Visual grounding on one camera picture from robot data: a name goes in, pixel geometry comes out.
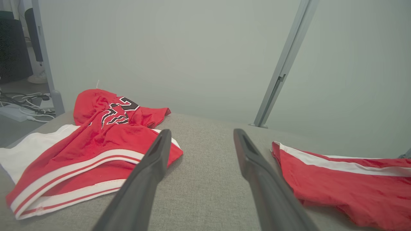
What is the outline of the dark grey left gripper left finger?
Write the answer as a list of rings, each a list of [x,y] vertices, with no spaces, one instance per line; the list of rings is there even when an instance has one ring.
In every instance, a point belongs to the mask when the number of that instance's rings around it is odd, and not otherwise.
[[[92,231],[148,231],[156,189],[167,171],[171,138],[170,130],[159,133]]]

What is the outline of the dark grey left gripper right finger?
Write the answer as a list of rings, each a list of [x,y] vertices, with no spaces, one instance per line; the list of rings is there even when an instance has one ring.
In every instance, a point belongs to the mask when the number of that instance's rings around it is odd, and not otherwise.
[[[241,174],[251,188],[261,231],[319,231],[247,133],[237,128],[233,138]]]

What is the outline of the red basketball jersey number 23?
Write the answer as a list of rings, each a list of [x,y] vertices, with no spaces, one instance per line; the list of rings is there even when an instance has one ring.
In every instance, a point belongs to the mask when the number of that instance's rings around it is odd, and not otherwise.
[[[41,216],[118,191],[170,113],[101,89],[80,93],[74,125],[31,133],[13,148],[0,148],[0,164],[15,183],[6,196],[15,218]]]

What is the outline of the red shorts with white stripes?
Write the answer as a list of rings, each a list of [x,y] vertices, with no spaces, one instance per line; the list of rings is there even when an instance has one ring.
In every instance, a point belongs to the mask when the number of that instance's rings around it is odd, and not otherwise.
[[[320,155],[272,143],[272,156],[304,206],[328,206],[355,225],[411,231],[411,159]]]

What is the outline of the white power adapter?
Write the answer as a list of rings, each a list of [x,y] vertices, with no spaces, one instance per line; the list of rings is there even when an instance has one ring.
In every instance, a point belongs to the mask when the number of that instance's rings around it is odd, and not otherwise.
[[[42,101],[40,102],[40,108],[44,108],[44,109],[53,109],[54,105],[53,105],[53,99],[50,95],[50,93],[45,93],[43,94],[44,96],[42,96]]]

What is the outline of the white power strip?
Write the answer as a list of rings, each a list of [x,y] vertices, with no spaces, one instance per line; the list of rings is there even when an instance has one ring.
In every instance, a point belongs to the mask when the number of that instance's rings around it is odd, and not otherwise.
[[[18,106],[7,105],[0,107],[0,115],[10,118],[12,120],[23,122],[27,120],[27,114],[23,114]]]

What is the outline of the white round base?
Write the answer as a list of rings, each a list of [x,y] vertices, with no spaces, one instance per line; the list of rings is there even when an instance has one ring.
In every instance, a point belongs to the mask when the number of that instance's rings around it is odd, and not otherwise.
[[[33,84],[46,84],[48,82],[45,70],[39,72],[38,74],[33,74],[27,78],[29,83]]]

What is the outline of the black upright panel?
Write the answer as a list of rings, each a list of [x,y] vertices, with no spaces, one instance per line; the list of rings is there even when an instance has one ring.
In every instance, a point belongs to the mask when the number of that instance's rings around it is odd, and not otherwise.
[[[33,8],[29,8],[25,11],[25,21],[27,24],[30,40],[32,43],[32,48],[35,53],[35,58],[37,62],[42,63],[43,62],[43,57],[41,53],[41,48],[40,48],[40,42],[39,42],[39,36],[37,33],[37,25],[35,22],[35,15],[34,15],[34,10]]]

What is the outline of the black cabinet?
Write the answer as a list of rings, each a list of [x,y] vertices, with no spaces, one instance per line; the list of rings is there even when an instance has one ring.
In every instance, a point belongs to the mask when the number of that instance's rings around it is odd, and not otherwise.
[[[29,60],[22,23],[12,12],[0,11],[0,84],[29,76]]]

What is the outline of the grey post with cylinder foot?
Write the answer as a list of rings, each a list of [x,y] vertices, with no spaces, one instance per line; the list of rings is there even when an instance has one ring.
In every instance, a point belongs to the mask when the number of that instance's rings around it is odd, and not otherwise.
[[[45,34],[44,34],[44,28],[43,28],[43,23],[41,20],[41,14],[40,14],[40,1],[39,0],[32,0],[32,8],[33,8],[33,13],[35,17],[35,23],[36,23],[36,30],[37,30],[37,35],[39,39],[39,45],[40,45],[40,51],[42,54],[42,65],[45,67],[45,73],[47,76],[47,81],[48,81],[48,87],[50,90],[50,96],[53,100],[53,105],[55,108],[55,112],[57,116],[60,116],[65,113],[64,105],[63,105],[63,98],[61,96],[61,93],[56,90],[55,85],[54,85],[54,80],[53,80],[53,75],[51,73],[50,69],[50,60],[48,57],[47,53],[47,45],[45,41]]]

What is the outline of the grey metal partition post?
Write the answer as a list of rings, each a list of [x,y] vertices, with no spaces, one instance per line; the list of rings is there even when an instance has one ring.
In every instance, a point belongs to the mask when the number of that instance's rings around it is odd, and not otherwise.
[[[319,0],[301,0],[263,101],[250,126],[268,128],[268,117],[294,64],[318,4]]]

